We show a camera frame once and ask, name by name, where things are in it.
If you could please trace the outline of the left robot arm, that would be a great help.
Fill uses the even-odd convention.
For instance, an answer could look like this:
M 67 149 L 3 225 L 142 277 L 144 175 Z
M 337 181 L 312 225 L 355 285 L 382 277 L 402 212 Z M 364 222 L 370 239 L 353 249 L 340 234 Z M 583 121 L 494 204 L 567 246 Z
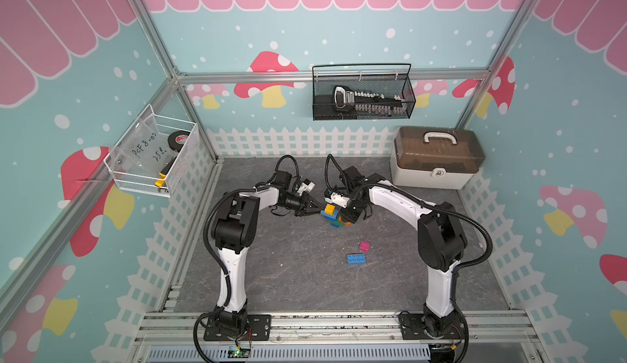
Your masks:
M 213 311 L 194 323 L 194 343 L 230 341 L 239 350 L 243 343 L 268 341 L 271 315 L 250 315 L 245 289 L 246 262 L 263 209 L 283 208 L 296 217 L 320 213 L 324 206 L 313 198 L 314 184 L 303 179 L 297 160 L 279 158 L 269 180 L 253 188 L 225 193 L 209 212 L 202 227 L 202 241 L 220 268 L 220 295 Z

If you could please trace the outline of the yellow lego brick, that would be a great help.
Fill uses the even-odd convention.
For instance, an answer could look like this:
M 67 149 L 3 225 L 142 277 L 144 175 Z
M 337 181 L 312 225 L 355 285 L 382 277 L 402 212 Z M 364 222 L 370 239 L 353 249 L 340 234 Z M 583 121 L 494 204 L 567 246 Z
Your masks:
M 338 214 L 338 209 L 336 208 L 336 206 L 327 204 L 325 209 L 324 209 L 324 214 L 330 215 L 330 216 L 335 216 Z

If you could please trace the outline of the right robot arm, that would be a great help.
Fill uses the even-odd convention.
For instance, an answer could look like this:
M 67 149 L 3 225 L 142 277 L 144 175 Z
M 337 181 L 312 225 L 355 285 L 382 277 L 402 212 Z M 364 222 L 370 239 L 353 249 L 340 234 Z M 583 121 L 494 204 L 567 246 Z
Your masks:
M 325 160 L 324 178 L 328 199 L 341 207 L 341 216 L 355 223 L 371 206 L 386 209 L 400 217 L 417 234 L 418 254 L 428 267 L 428 294 L 423 308 L 423 331 L 432 339 L 444 338 L 465 317 L 457 304 L 457 278 L 460 270 L 486 262 L 493 242 L 485 227 L 456 211 L 448 203 L 431 203 L 398 188 L 381 175 L 367 177 L 351 166 L 340 167 L 334 155 Z M 473 226 L 483 237 L 483 253 L 465 261 L 468 240 L 462 223 Z

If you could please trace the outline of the light blue lego brick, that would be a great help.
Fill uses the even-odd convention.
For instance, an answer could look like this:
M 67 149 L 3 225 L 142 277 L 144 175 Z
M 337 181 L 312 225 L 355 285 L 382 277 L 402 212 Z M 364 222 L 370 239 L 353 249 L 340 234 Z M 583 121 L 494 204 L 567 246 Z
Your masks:
M 367 263 L 366 256 L 364 253 L 359 254 L 348 254 L 346 256 L 348 265 L 362 265 Z
M 328 214 L 325 211 L 321 211 L 320 214 L 325 219 L 328 219 L 328 220 L 331 220 L 331 221 L 336 221 L 338 216 L 339 216 L 339 211 L 337 209 L 335 209 L 331 214 Z

